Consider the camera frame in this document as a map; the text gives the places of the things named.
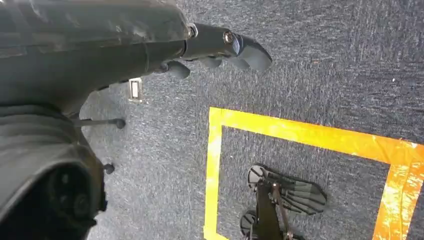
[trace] black object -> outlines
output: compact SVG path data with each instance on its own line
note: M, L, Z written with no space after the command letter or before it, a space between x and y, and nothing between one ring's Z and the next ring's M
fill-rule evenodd
M247 174L247 184L255 189L259 181L280 185L283 207L307 215L322 213L327 196L318 184L271 171L262 164L252 166Z
M247 211L240 219L246 240L304 240L290 229L285 209L313 215L321 213L327 202L317 184L284 176L262 164L249 169L247 184L256 193L256 210ZM284 229L280 229L276 207L280 209Z
M108 175L112 174L113 172L115 172L115 166L111 163L105 164L103 166L103 169L106 171L106 173Z
M108 119L108 120L92 120L92 119L76 119L72 120L76 128L94 125L116 125L118 129L125 128L125 120L122 118Z

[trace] black plastic part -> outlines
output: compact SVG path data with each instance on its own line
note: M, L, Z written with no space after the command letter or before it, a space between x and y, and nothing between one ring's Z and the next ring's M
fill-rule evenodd
M115 172L115 166L111 163L105 164L103 169L106 171L106 174L110 175Z
M240 218L240 230L241 234L245 237L248 237L250 235L252 225L255 223L256 220L256 211L249 210L246 213L243 214Z
M210 69L215 69L219 67L221 63L223 62L221 59L218 59L215 57L205 57L205 58L199 59L199 61Z
M79 112L92 91L148 75L179 58L184 47L181 40L54 53L28 50L27 55L0 58L0 105L47 105L70 115Z
M271 186L265 182L258 182L256 191L257 220L253 229L257 231L259 239L282 240L279 219L275 204L270 200Z
M259 182L279 183L283 207L301 214L322 213L327 196L321 187L313 182L276 173L262 164L255 164L247 173L247 184L254 190Z
M190 75L190 69L188 69L184 64L179 61L168 62L167 72L179 79L185 79Z
M240 218L241 234L244 236L244 239L246 240L262 240L257 235L257 232L251 232L253 229L252 225L257 224L256 217L257 217L257 213L255 210L248 210ZM280 235L286 236L287 234L283 230L281 230ZM294 234L292 240L305 240L305 238L301 235Z
M122 118L116 118L114 121L115 121L116 127L118 129L125 128L126 123L125 123L125 120L124 119L122 119Z

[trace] screw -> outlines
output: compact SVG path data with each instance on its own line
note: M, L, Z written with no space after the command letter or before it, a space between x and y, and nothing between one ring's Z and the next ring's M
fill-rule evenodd
M232 44L234 41L233 34L230 31L224 32L223 39L226 44Z

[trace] black mechanical device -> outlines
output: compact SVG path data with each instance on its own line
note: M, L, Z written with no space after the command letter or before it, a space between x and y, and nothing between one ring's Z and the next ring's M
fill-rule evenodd
M240 219L245 240L304 240L290 228L286 209L305 215L322 213L327 197L319 185L279 174L262 164L247 173L247 184L256 194L256 209ZM276 212L279 208L283 228Z
M81 128L125 121L80 119L90 93L152 73L186 78L185 61L271 66L254 39L188 23L170 2L0 0L2 239L80 240L106 210L104 171L115 167Z

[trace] floor marking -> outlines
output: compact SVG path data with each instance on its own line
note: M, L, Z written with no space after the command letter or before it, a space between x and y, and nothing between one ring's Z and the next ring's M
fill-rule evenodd
M253 113L209 109L203 234L217 233L222 127L230 127L390 164L373 240L405 240L424 181L424 145Z

